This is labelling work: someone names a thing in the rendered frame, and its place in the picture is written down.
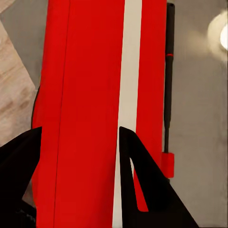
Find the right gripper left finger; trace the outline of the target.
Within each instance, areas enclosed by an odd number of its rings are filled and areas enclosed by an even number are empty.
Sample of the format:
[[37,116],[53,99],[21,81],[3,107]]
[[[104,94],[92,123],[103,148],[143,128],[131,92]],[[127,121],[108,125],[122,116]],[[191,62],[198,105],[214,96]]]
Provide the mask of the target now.
[[40,160],[42,126],[0,147],[0,228],[9,228]]

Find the radio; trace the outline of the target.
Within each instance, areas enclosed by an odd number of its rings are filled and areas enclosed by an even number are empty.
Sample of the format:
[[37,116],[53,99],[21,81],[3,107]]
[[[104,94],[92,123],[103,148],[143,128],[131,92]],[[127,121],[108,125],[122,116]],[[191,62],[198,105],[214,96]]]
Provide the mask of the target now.
[[[174,23],[167,0],[48,0],[31,117],[31,129],[42,126],[32,175],[36,228],[123,228],[120,126],[138,135],[169,183],[174,178]],[[138,210],[149,212],[130,162]]]

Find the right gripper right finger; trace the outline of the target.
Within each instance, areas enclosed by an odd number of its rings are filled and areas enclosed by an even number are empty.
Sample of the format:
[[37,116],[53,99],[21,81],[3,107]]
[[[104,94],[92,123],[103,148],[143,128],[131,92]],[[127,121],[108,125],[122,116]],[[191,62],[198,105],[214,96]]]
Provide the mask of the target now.
[[[119,127],[123,228],[199,228],[138,135]],[[138,210],[130,158],[149,212]]]

